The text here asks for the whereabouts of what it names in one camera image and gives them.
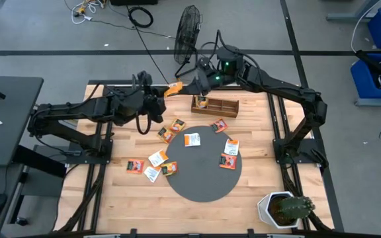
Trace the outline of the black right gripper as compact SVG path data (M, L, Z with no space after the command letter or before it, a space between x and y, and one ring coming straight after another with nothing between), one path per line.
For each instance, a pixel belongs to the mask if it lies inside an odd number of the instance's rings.
M196 76L194 77L194 81L196 84L192 82L183 87L183 95L195 95L196 93L194 89L196 88L196 86L200 95L202 96L206 96L211 91L211 86L208 77L202 69L197 70Z

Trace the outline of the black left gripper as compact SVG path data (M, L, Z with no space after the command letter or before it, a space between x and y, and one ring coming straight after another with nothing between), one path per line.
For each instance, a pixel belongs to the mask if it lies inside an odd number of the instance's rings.
M162 114L166 110L165 93L169 90L168 86L164 87L145 87L144 88L144 109L149 115L150 119L156 123L162 123Z

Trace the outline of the orange-red tea packet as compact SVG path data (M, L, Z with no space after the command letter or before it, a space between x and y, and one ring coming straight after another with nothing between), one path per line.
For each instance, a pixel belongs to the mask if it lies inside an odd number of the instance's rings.
M127 173L142 174L144 169L144 160L129 159L126 167Z
M222 153L219 160L219 166L225 169L235 170L237 157Z
M213 129L215 133L220 133L227 129L228 125L222 118L219 118L213 123L211 123L210 127Z
M167 98L167 97L178 95L182 88L183 88L183 83L181 81L177 81L175 83L169 84L168 89L164 92L163 96Z

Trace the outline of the white and orange tea packet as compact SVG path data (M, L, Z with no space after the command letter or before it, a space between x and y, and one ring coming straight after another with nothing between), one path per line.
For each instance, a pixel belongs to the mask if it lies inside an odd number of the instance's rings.
M149 179L150 182L155 182L157 180L160 172L161 172L160 167L148 166L145 169L144 174Z
M185 147L200 146L200 135L199 135L199 133L185 134L184 135L184 145L185 145Z
M161 150L155 152L154 154L150 155L148 157L148 159L149 159L149 161L153 167L158 167L161 164L163 164L164 162L166 162L166 160L168 160L169 158L166 155L166 153L164 152L164 150L161 149Z
M227 139L224 148L224 153L227 155L237 156L239 153L239 141Z

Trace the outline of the wooden compartment tray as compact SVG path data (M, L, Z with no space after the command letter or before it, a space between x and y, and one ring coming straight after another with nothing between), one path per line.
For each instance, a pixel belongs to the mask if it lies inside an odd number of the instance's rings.
M208 107L199 109L195 106L195 96L192 98L191 112L199 114L207 114L212 116L223 116L236 118L239 112L238 100L208 98Z

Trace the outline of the black floor fan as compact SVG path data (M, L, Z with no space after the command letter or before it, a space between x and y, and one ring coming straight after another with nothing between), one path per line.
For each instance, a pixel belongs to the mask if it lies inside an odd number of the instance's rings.
M173 54L174 60L180 65L180 68L175 72L177 79L195 70L194 67L184 73L180 73L182 68L190 63L193 54L196 55L196 58L198 57L198 50L195 46L200 32L200 18L200 11L195 5L186 7L181 15L175 37Z

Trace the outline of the round grey woven mat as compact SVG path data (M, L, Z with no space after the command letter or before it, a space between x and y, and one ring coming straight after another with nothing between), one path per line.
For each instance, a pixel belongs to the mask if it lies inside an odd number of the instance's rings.
M199 133L200 146L185 147L184 135L193 133ZM210 126L194 126L177 134L166 151L169 161L178 165L178 171L167 176L173 190L193 202L212 202L229 194L242 170L240 154L235 170L219 166L229 138L225 132L215 133Z

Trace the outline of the black box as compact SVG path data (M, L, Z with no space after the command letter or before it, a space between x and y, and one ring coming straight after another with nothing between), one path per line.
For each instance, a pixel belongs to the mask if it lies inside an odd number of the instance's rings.
M114 6L126 6L126 5L156 5L159 0L110 0L110 3Z

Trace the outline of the white hexagonal plant pot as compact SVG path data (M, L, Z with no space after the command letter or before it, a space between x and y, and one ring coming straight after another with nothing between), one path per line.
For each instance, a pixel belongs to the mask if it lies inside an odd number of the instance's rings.
M297 228L300 224L301 219L292 219L290 223L287 223L286 225L281 225L278 222L275 221L273 218L273 213L269 211L269 206L273 203L272 200L274 198L289 198L293 197L294 195L289 192L271 192L267 194L264 198L262 198L258 203L257 203L257 210L258 210L258 216L259 219L266 223L269 224L277 229L292 229L292 228Z

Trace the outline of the dark grey desk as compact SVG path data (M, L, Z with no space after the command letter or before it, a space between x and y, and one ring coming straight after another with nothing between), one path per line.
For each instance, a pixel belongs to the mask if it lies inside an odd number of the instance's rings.
M38 98L44 80L39 77L0 76L0 194L7 202L0 215L0 232L5 223L11 200L17 189L24 165L13 163L30 111Z

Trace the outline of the green cactus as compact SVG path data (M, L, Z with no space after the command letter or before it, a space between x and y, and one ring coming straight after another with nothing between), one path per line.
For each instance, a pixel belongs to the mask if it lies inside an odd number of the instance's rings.
M302 219L308 217L316 206L309 197L292 196L278 203L278 211L286 219Z

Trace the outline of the grey metal table leg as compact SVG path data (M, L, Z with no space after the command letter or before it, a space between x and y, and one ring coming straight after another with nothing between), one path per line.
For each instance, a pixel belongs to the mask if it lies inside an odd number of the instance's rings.
M327 21L358 21L362 19L370 20L375 16L371 10L380 2L380 0L365 0L364 3L353 13L329 13L325 19Z

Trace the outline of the black folded stand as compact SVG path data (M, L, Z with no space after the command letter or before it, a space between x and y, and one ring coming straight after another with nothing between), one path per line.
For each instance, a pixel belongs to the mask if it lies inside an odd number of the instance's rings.
M355 52L356 57L365 62L373 71L381 75L381 64L368 56L368 54L362 50Z

